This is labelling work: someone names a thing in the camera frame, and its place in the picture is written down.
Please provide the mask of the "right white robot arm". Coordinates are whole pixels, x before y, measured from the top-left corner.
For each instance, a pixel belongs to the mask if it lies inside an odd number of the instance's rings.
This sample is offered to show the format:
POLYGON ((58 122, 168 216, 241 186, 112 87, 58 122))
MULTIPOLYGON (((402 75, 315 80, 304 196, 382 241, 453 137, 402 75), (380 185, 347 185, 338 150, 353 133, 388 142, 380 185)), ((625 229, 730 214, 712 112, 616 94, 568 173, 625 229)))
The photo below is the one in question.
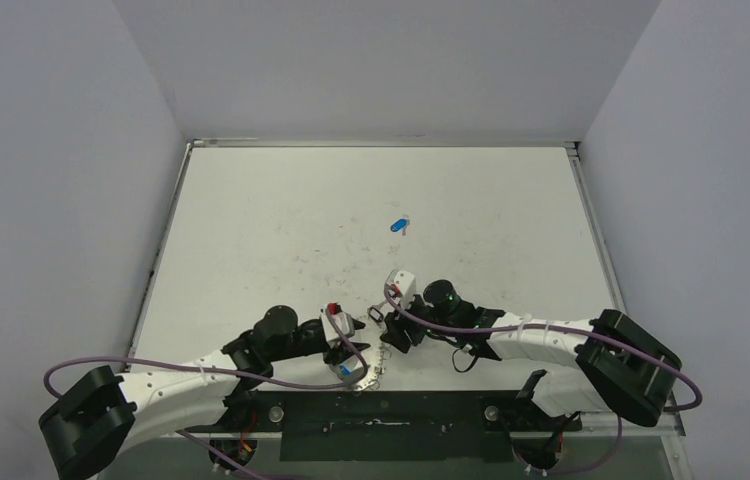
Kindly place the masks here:
POLYGON ((516 402, 519 421, 539 429, 575 412, 611 412, 654 427, 668 411, 681 359, 620 310, 586 320, 553 321, 476 306, 445 279, 423 293, 399 275, 382 288, 392 307, 383 341, 401 351, 425 337, 474 362, 526 361, 552 366, 516 402))

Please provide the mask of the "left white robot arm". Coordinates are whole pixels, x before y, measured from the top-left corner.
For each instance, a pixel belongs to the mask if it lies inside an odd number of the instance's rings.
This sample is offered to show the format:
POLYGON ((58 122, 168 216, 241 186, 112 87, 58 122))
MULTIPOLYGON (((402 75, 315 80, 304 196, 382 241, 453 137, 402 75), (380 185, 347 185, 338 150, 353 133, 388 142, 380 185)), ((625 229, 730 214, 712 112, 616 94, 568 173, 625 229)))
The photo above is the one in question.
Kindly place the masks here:
POLYGON ((237 430, 249 417, 243 396, 274 383, 276 362, 319 354, 341 385, 353 385, 368 372, 362 355, 368 346, 352 339, 365 326, 336 303, 304 323, 278 305, 236 339, 183 364, 134 358, 144 371, 117 373, 117 358, 95 357, 93 369, 63 393, 49 369, 43 382, 56 400, 38 425, 56 472, 89 479, 119 454, 164 434, 215 423, 237 430))

